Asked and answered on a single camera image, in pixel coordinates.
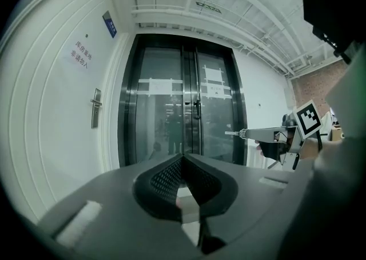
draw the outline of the black metal frame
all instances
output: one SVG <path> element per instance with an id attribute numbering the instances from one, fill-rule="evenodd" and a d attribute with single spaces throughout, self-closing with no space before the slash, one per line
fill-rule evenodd
<path id="1" fill-rule="evenodd" d="M 203 41 L 200 39 L 182 37 L 178 35 L 161 35 L 161 34 L 136 35 L 126 64 L 125 74 L 121 87 L 120 106 L 118 109 L 118 131 L 117 131 L 118 158 L 121 167 L 131 164 L 130 162 L 132 163 L 136 162 L 135 110 L 136 110 L 136 99 L 137 99 L 137 86 L 142 67 L 142 59 L 146 47 L 180 49 L 183 70 L 186 66 L 185 56 L 187 55 L 189 56 L 189 59 L 192 60 L 196 59 L 194 61 L 197 62 L 197 65 L 198 65 L 198 58 L 197 58 L 198 52 L 215 55 L 217 57 L 223 58 L 225 62 L 226 72 L 228 73 L 230 88 L 232 91 L 231 93 L 233 103 L 234 129 L 239 131 L 243 128 L 247 128 L 244 93 L 241 85 L 241 80 L 239 78 L 240 75 L 238 67 L 232 49 L 215 43 Z M 246 165 L 247 149 L 248 147 L 246 144 L 246 140 L 242 140 L 239 137 L 235 137 L 233 162 L 239 165 Z"/>

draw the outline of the door frame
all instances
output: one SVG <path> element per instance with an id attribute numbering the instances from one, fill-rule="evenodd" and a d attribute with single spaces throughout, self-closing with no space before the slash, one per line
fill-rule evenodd
<path id="1" fill-rule="evenodd" d="M 232 94 L 233 119 L 236 124 L 235 130 L 239 131 L 243 128 L 247 128 L 244 91 L 238 66 L 231 48 L 218 45 L 213 42 L 180 35 L 137 34 L 126 64 L 118 107 L 117 139 L 120 167 L 129 165 L 131 160 L 136 161 L 136 133 L 134 131 L 135 123 L 131 122 L 131 120 L 134 121 L 135 113 L 129 110 L 129 104 L 136 103 L 138 85 L 137 81 L 140 77 L 145 47 L 180 49 L 182 52 L 182 46 L 196 47 L 196 56 L 197 51 L 199 50 L 201 53 L 224 57 L 226 72 L 228 73 Z M 183 69 L 184 59 L 182 54 L 181 63 Z M 234 137 L 233 147 L 233 160 L 235 163 L 242 162 L 238 164 L 246 165 L 248 152 L 248 144 L 246 139 Z"/>

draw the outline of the gray surface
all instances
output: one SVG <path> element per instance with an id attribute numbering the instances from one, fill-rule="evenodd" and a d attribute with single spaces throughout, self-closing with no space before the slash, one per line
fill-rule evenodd
<path id="1" fill-rule="evenodd" d="M 133 180 L 162 161 L 148 161 L 100 175 L 52 208 L 39 226 L 54 235 L 86 200 L 102 204 L 96 220 L 86 229 L 75 252 L 93 259 L 273 259 L 299 209 L 311 177 L 312 161 L 301 161 L 294 173 L 251 169 L 197 158 L 231 175 L 238 196 L 228 211 L 207 218 L 212 235 L 226 246 L 203 255 L 193 246 L 179 222 L 151 217 L 132 195 Z M 285 189 L 260 183 L 265 177 L 288 182 Z"/>
<path id="2" fill-rule="evenodd" d="M 288 186 L 278 195 L 261 216 L 254 219 L 255 215 L 233 213 L 236 220 L 237 231 L 244 227 L 237 238 L 211 253 L 208 259 L 276 259 L 286 232 L 298 210 L 308 184 L 312 169 L 311 160 L 303 160 L 292 174 Z M 226 229 L 225 219 L 216 223 L 216 229 Z"/>
<path id="3" fill-rule="evenodd" d="M 39 227 L 52 234 L 77 211 L 74 207 L 92 200 L 102 204 L 102 210 L 76 245 L 77 253 L 93 259 L 190 259 L 202 255 L 179 222 L 151 217 L 133 198 L 133 180 L 159 163 L 142 162 L 100 175 L 54 206 Z"/>
<path id="4" fill-rule="evenodd" d="M 286 127 L 263 128 L 263 129 L 248 129 L 245 132 L 247 139 L 257 140 L 261 142 L 273 143 L 278 132 L 287 131 Z"/>
<path id="5" fill-rule="evenodd" d="M 366 137 L 366 44 L 325 100 L 336 114 L 345 137 Z"/>
<path id="6" fill-rule="evenodd" d="M 342 258 L 340 250 L 344 258 L 350 258 L 350 252 L 363 254 L 363 238 L 355 239 L 356 230 L 365 225 L 365 145 L 365 138 L 343 139 L 317 157 L 301 206 L 283 240 L 283 258 L 296 259 L 299 251 L 303 259 L 312 259 L 319 250 L 326 259 Z"/>
<path id="7" fill-rule="evenodd" d="M 260 183 L 260 178 L 289 182 L 294 173 L 254 169 L 205 158 L 205 163 L 231 175 L 238 184 L 238 196 L 225 214 L 207 218 L 212 236 L 229 243 L 253 226 L 276 202 L 283 189 Z"/>

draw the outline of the white wall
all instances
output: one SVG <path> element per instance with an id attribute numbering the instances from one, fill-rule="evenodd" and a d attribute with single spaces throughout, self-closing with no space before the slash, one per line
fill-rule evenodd
<path id="1" fill-rule="evenodd" d="M 284 91 L 289 89 L 285 77 L 275 73 L 261 59 L 238 50 L 234 50 L 234 56 L 244 90 L 248 128 L 281 126 L 283 115 L 291 112 Z M 272 162 L 260 156 L 254 141 L 248 140 L 248 166 L 267 167 Z"/>
<path id="2" fill-rule="evenodd" d="M 102 18 L 107 10 L 114 38 Z M 112 0 L 42 0 L 2 47 L 1 178 L 15 208 L 33 222 L 111 168 L 101 160 L 101 127 L 91 129 L 90 99 L 95 88 L 102 102 L 106 91 L 115 93 L 108 72 L 128 38 Z M 87 70 L 68 57 L 76 41 L 92 53 Z M 105 111 L 102 116 L 111 116 Z"/>

